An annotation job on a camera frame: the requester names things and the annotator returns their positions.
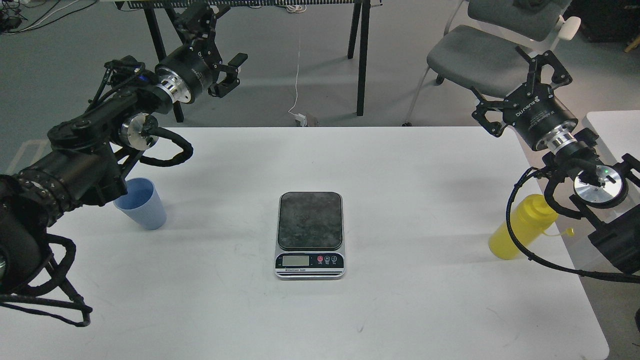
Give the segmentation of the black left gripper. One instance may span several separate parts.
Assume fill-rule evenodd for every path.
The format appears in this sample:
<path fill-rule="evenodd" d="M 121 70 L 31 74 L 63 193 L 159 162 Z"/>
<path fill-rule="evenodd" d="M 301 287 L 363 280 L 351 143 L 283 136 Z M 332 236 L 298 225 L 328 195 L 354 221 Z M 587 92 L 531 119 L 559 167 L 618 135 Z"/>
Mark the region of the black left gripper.
<path fill-rule="evenodd" d="M 191 4 L 176 16 L 180 47 L 155 66 L 158 85 L 173 104 L 192 104 L 208 94 L 224 98 L 239 84 L 240 66 L 249 58 L 237 53 L 227 64 L 215 43 L 217 11 L 208 4 Z M 220 73 L 225 77 L 217 82 Z"/>

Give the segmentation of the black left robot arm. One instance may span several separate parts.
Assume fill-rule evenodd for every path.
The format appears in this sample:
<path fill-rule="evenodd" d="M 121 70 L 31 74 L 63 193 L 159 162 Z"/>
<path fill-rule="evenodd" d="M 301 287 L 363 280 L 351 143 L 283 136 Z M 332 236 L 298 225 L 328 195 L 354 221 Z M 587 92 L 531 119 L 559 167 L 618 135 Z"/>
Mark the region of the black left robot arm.
<path fill-rule="evenodd" d="M 54 318 L 82 328 L 92 308 L 67 279 L 77 248 L 48 233 L 61 216 L 83 206 L 103 207 L 127 193 L 135 164 L 173 167 L 194 154 L 189 141 L 158 125 L 180 103 L 203 93 L 222 98 L 239 84 L 248 55 L 223 63 L 215 43 L 217 20 L 231 5 L 197 0 L 174 19 L 182 45 L 154 70 L 128 55 L 105 64 L 105 74 L 83 114 L 48 131 L 51 152 L 13 175 L 1 176 L 1 305 L 47 316 L 26 305 L 81 312 L 82 321 Z"/>

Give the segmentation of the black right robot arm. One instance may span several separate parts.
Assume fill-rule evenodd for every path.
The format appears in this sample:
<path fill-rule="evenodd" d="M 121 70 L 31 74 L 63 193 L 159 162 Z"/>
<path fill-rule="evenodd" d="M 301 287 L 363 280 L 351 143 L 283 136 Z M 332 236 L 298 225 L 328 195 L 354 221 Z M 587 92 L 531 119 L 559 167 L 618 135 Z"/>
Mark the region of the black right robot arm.
<path fill-rule="evenodd" d="M 507 200 L 503 235 L 514 255 L 556 271 L 594 280 L 639 283 L 639 207 L 626 210 L 610 222 L 599 219 L 594 209 L 619 206 L 626 200 L 629 185 L 639 185 L 639 161 L 629 153 L 613 165 L 601 162 L 595 150 L 598 134 L 578 125 L 574 115 L 558 100 L 554 89 L 572 82 L 567 69 L 550 50 L 530 56 L 521 47 L 515 50 L 528 64 L 526 80 L 503 100 L 489 101 L 478 89 L 471 91 L 478 105 L 471 114 L 494 137 L 512 127 L 533 151 L 545 151 L 543 168 L 530 167 L 514 184 Z M 525 219 L 525 206 L 512 205 L 519 189 L 531 178 L 546 178 L 547 185 L 538 202 L 552 214 L 587 219 L 594 228 L 588 239 L 592 246 L 616 268 L 616 272 L 571 269 L 535 255 L 526 246 L 525 235 L 517 235 L 513 223 Z"/>

